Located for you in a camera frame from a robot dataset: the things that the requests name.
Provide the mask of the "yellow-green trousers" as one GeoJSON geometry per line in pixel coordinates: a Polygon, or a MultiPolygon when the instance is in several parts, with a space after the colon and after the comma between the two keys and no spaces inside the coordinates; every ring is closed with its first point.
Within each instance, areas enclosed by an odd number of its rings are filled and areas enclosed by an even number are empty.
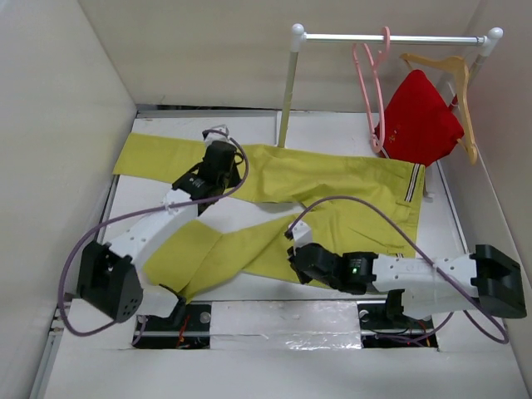
{"type": "Polygon", "coordinates": [[[173,234],[144,272],[186,298],[237,273],[293,282],[284,233],[299,206],[325,249],[414,255],[423,198],[422,165],[248,145],[248,178],[232,196],[173,234]]]}

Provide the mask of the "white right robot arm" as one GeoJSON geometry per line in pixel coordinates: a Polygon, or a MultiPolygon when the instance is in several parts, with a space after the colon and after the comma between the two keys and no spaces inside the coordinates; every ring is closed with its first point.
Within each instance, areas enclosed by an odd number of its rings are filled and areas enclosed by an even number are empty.
{"type": "Polygon", "coordinates": [[[434,265],[372,252],[339,255],[316,243],[288,249],[288,261],[302,284],[317,281],[352,295],[385,293],[384,317],[396,328],[476,307],[497,318],[527,314],[520,265],[488,244],[434,265]]]}

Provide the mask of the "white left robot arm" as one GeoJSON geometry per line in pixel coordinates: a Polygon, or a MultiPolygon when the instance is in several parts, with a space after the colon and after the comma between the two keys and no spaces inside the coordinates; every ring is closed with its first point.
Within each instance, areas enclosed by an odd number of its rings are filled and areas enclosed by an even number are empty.
{"type": "Polygon", "coordinates": [[[115,323],[144,316],[173,330],[185,321],[185,299],[162,283],[150,283],[142,268],[173,234],[233,194],[247,176],[238,172],[248,161],[234,139],[208,130],[204,141],[202,161],[172,184],[161,206],[138,212],[139,220],[125,233],[82,250],[77,293],[115,323]]]}

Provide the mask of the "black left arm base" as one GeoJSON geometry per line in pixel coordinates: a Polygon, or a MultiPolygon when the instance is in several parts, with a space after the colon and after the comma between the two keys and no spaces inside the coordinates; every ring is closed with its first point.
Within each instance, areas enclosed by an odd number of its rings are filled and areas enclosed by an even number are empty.
{"type": "Polygon", "coordinates": [[[178,302],[167,318],[140,315],[131,345],[136,349],[200,350],[210,348],[211,302],[178,302]]]}

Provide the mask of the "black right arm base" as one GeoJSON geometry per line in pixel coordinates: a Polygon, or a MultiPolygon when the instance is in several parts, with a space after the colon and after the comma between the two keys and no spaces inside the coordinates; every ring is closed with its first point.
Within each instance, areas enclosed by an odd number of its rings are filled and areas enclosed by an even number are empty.
{"type": "Polygon", "coordinates": [[[432,332],[432,319],[416,320],[399,318],[391,320],[386,315],[383,301],[357,303],[362,347],[369,348],[438,348],[436,335],[432,332]]]}

